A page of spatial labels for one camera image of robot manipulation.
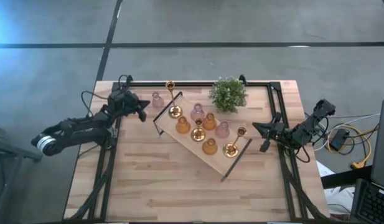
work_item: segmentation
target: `keyboard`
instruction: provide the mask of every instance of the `keyboard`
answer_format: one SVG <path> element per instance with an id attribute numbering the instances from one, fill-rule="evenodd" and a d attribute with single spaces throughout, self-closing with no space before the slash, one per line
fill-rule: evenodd
<path id="1" fill-rule="evenodd" d="M 357 198 L 357 205 L 352 207 L 355 217 L 366 223 L 384 224 L 383 189 L 360 179 L 355 191 L 354 203 L 355 198 Z"/>

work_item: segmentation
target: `small vase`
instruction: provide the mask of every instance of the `small vase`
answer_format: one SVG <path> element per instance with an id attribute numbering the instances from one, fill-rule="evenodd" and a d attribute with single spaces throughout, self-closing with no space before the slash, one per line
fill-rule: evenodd
<path id="1" fill-rule="evenodd" d="M 162 108 L 164 106 L 164 100 L 161 98 L 158 92 L 154 92 L 152 94 L 153 100 L 152 100 L 152 105 L 154 108 Z"/>
<path id="2" fill-rule="evenodd" d="M 187 134 L 190 131 L 190 123 L 186 120 L 185 116 L 181 116 L 178 119 L 175 129 L 179 134 Z"/>
<path id="3" fill-rule="evenodd" d="M 217 151 L 218 145 L 217 142 L 215 142 L 215 139 L 209 138 L 203 143 L 203 152 L 207 155 L 214 155 Z"/>
<path id="4" fill-rule="evenodd" d="M 215 127 L 217 127 L 217 120 L 215 120 L 213 113 L 208 113 L 203 120 L 203 128 L 207 131 L 211 131 L 214 130 Z"/>
<path id="5" fill-rule="evenodd" d="M 220 139 L 225 139 L 229 136 L 229 124 L 226 121 L 222 121 L 217 128 L 215 128 L 215 135 Z"/>
<path id="6" fill-rule="evenodd" d="M 205 112 L 200 103 L 196 103 L 194 105 L 192 112 L 190 112 L 190 117 L 192 118 L 193 121 L 195 121 L 197 118 L 204 119 Z"/>

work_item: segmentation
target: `black device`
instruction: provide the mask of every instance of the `black device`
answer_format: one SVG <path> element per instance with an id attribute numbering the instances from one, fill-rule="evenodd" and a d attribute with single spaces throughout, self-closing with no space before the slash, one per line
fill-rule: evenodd
<path id="1" fill-rule="evenodd" d="M 260 132 L 265 142 L 260 151 L 266 152 L 270 145 L 270 139 L 285 145 L 290 149 L 300 149 L 309 143 L 313 136 L 318 135 L 316 126 L 327 116 L 334 115 L 335 106 L 323 99 L 316 103 L 313 114 L 293 129 L 287 129 L 280 122 L 281 113 L 277 112 L 270 123 L 253 123 L 254 128 Z"/>
<path id="2" fill-rule="evenodd" d="M 384 223 L 384 100 L 369 182 L 358 179 L 352 215 L 365 223 Z"/>
<path id="3" fill-rule="evenodd" d="M 330 142 L 330 146 L 335 151 L 339 151 L 343 146 L 347 138 L 349 137 L 349 131 L 345 129 L 339 129 L 333 139 Z"/>
<path id="4" fill-rule="evenodd" d="M 384 224 L 384 188 L 359 179 L 351 212 L 365 223 Z"/>
<path id="5" fill-rule="evenodd" d="M 85 118 L 69 118 L 61 121 L 43 130 L 31 144 L 46 156 L 53 156 L 66 147 L 88 142 L 95 142 L 105 149 L 110 148 L 112 134 L 108 129 L 117 118 L 137 113 L 141 121 L 146 120 L 143 109 L 150 104 L 150 101 L 139 100 L 128 90 L 131 81 L 132 77 L 128 76 L 126 83 L 111 92 L 107 105 L 103 105 L 92 117 L 87 115 Z"/>

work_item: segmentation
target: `wooden table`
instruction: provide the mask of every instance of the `wooden table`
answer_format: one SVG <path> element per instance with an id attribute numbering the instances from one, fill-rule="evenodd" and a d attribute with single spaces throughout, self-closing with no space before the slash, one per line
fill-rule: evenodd
<path id="1" fill-rule="evenodd" d="M 304 120 L 304 110 L 296 81 L 280 81 L 290 126 Z M 113 82 L 98 82 L 95 93 L 108 96 Z M 205 111 L 215 111 L 207 98 L 209 87 L 179 87 L 191 102 L 199 102 Z M 131 91 L 143 100 L 151 100 L 158 91 L 166 104 L 171 96 L 164 88 L 135 87 Z M 167 134 L 159 136 L 154 117 L 160 112 L 149 105 L 148 118 L 141 123 L 136 115 L 123 118 L 111 181 L 106 221 L 108 222 L 262 222 L 287 221 L 289 214 L 276 143 L 261 153 L 263 142 L 251 122 L 270 122 L 268 92 L 262 87 L 247 88 L 247 106 L 238 114 L 219 113 L 230 128 L 247 128 L 246 138 L 253 142 L 228 179 Z M 91 110 L 97 112 L 105 100 L 93 97 Z M 80 152 L 94 144 L 84 144 Z M 298 162 L 304 190 L 314 205 L 329 216 L 314 151 L 306 147 L 311 157 L 308 164 Z M 64 217 L 73 215 L 93 187 L 98 162 L 98 150 L 84 154 L 77 161 Z M 299 214 L 297 197 L 294 205 Z M 101 197 L 97 209 L 100 210 Z"/>

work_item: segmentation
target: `wooden tray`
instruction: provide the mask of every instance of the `wooden tray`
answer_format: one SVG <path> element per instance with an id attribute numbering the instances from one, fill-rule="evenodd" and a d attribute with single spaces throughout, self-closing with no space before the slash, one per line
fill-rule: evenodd
<path id="1" fill-rule="evenodd" d="M 155 124 L 159 128 L 161 128 L 164 132 L 166 132 L 168 135 L 173 137 L 176 141 L 181 143 L 185 148 L 187 148 L 188 150 L 193 152 L 201 160 L 206 162 L 209 166 L 214 168 L 216 171 L 218 171 L 224 177 L 227 177 L 229 172 L 232 170 L 234 165 L 237 163 L 238 158 L 240 158 L 240 156 L 243 155 L 242 152 L 244 152 L 246 147 L 248 147 L 248 145 L 250 144 L 251 139 L 246 140 L 245 138 L 240 137 L 236 143 L 236 145 L 238 146 L 238 150 L 239 150 L 238 155 L 235 157 L 232 157 L 232 158 L 225 156 L 223 153 L 223 146 L 227 143 L 234 142 L 236 137 L 237 137 L 236 131 L 234 131 L 232 129 L 230 130 L 230 134 L 226 139 L 220 139 L 220 138 L 216 137 L 214 130 L 212 130 L 212 131 L 205 130 L 205 132 L 206 132 L 205 139 L 201 142 L 196 142 L 190 136 L 190 133 L 192 132 L 192 130 L 197 127 L 195 125 L 195 123 L 192 121 L 192 118 L 190 117 L 190 112 L 193 110 L 194 105 L 191 102 L 189 102 L 182 95 L 179 95 L 179 97 L 177 97 L 175 99 L 175 101 L 176 101 L 176 105 L 180 106 L 182 108 L 183 115 L 187 118 L 188 122 L 190 123 L 190 125 L 191 125 L 190 131 L 187 134 L 179 134 L 176 131 L 175 126 L 176 126 L 178 120 L 171 118 L 168 114 L 168 110 L 171 106 L 166 107 L 164 109 L 163 113 L 161 113 L 161 115 L 159 115 L 158 119 L 156 119 Z M 215 115 L 215 111 L 205 111 L 205 112 L 206 112 L 206 114 L 207 113 L 213 113 Z M 202 150 L 202 145 L 208 138 L 214 138 L 217 142 L 218 151 L 214 155 L 206 155 Z"/>

